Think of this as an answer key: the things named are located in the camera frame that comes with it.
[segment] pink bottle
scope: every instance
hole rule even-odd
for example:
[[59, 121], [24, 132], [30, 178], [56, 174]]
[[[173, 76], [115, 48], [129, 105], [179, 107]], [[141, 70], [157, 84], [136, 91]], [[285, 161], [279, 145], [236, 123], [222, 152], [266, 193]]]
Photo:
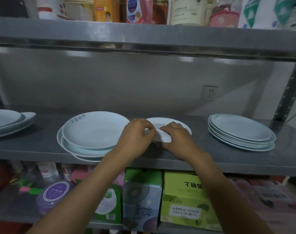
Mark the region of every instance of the pink bottle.
[[152, 24], [153, 0], [126, 0], [126, 21], [131, 24]]

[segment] metal shelf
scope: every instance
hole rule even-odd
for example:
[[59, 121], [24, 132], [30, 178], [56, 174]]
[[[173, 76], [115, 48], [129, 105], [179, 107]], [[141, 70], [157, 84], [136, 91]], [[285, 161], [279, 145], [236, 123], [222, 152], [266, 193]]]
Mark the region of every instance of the metal shelf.
[[[6, 108], [19, 112], [36, 112], [37, 116], [35, 123], [29, 128], [0, 138], [0, 159], [89, 164], [70, 155], [56, 140], [59, 128], [68, 119], [82, 113], [81, 111], [65, 112], [15, 106]], [[210, 153], [217, 166], [225, 173], [296, 176], [296, 129], [282, 122], [259, 120], [277, 134], [276, 147], [268, 152], [250, 152], [229, 146], [214, 138], [208, 132], [207, 117], [118, 113], [128, 119], [161, 116], [187, 124], [193, 132], [196, 144]], [[170, 152], [154, 144], [151, 144], [142, 156], [132, 162], [130, 167], [193, 170], [187, 162], [177, 159]]]
[[296, 32], [0, 17], [0, 46], [296, 61]]
[[[39, 172], [35, 173], [37, 175], [37, 188], [44, 188], [53, 182], [64, 180], [63, 174], [44, 179], [39, 175]], [[0, 221], [36, 223], [42, 218], [36, 206], [37, 195], [21, 193], [19, 187], [19, 185], [8, 185], [0, 192]], [[93, 219], [89, 222], [88, 227], [123, 230], [122, 224], [105, 223]], [[186, 232], [190, 234], [221, 233], [170, 223], [159, 223], [158, 226], [158, 233], [185, 234]]]

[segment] power outlet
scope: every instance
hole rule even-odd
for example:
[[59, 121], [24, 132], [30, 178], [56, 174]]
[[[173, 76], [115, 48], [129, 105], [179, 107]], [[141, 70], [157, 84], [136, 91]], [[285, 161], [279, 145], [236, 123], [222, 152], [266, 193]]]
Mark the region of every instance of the power outlet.
[[202, 100], [213, 101], [217, 90], [218, 86], [205, 85], [202, 90]]

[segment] orange carton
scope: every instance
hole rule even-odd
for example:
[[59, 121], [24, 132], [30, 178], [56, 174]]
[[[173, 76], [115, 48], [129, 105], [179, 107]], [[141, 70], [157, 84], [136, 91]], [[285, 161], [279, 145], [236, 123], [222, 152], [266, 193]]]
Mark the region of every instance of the orange carton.
[[120, 22], [119, 0], [94, 0], [95, 18], [98, 22]]

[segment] wall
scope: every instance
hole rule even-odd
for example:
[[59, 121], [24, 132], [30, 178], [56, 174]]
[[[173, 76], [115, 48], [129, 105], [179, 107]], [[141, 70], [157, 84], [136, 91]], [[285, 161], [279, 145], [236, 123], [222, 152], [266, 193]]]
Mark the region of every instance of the wall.
[[[271, 119], [294, 67], [294, 63], [191, 60], [121, 53], [78, 57], [57, 50], [0, 48], [0, 86], [11, 105]], [[201, 99], [204, 85], [219, 86], [213, 102]]]

